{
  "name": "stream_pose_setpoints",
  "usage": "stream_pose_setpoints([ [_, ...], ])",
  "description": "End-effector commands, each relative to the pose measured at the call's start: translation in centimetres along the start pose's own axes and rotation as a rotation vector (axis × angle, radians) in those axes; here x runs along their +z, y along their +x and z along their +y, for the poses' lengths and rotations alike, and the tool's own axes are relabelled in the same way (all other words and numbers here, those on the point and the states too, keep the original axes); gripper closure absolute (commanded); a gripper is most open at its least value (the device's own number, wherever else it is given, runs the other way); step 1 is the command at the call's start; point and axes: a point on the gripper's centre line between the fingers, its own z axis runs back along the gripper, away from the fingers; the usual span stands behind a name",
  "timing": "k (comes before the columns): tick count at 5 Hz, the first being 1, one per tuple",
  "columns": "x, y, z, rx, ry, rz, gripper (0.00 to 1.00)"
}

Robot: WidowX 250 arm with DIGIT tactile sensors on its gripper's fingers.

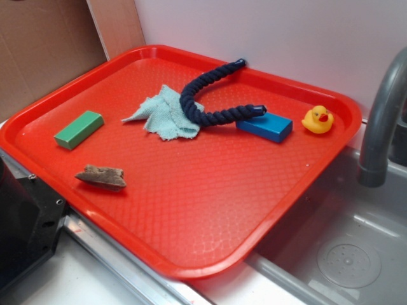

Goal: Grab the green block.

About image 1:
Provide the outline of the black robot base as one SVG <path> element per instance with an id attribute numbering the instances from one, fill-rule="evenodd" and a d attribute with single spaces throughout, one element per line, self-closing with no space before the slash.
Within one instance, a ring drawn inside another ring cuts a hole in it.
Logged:
<path id="1" fill-rule="evenodd" d="M 42 179 L 16 178 L 1 161 L 1 294 L 54 255 L 66 208 Z"/>

